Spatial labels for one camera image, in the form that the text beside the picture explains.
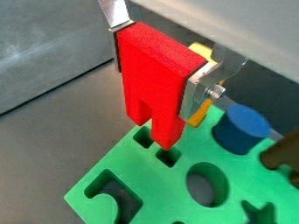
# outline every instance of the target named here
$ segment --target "red rectangular block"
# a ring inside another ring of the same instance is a hole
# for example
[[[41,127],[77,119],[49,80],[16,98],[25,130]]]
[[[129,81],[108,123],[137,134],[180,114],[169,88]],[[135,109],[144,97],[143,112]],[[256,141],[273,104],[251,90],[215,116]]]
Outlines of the red rectangular block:
[[[185,81],[207,60],[143,23],[116,37],[127,115],[137,125],[152,118],[152,139],[168,150],[183,133]]]

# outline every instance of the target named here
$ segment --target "gray surface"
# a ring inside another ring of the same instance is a hole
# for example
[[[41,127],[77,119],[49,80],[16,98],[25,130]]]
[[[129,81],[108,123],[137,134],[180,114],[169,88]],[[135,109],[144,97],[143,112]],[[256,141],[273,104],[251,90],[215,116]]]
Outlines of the gray surface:
[[[62,196],[132,127],[112,63],[0,117],[0,223],[83,223]]]
[[[0,114],[112,58],[97,0],[0,3]]]
[[[299,82],[296,0],[132,0]]]
[[[133,19],[144,20],[155,29],[165,33],[185,46],[212,42],[167,18],[132,3]],[[257,110],[271,122],[273,129],[285,135],[299,126],[299,84],[249,61],[237,75],[225,82],[227,96],[237,103]]]

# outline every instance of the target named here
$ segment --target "green board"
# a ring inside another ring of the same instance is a hole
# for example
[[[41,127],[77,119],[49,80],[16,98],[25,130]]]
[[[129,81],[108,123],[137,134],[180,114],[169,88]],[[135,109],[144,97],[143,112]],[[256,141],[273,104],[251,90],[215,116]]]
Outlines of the green board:
[[[272,140],[265,139],[245,156],[231,154],[211,134],[221,114],[211,107],[200,127],[185,126],[169,151],[152,143],[149,123],[132,128],[64,197],[85,223],[119,223],[117,203],[100,193],[111,179],[140,204],[132,224],[240,224],[248,223],[247,212],[253,224],[299,223],[299,190],[288,183],[289,169],[269,171],[259,162]],[[209,206],[189,194],[191,173],[212,185],[216,195]]]

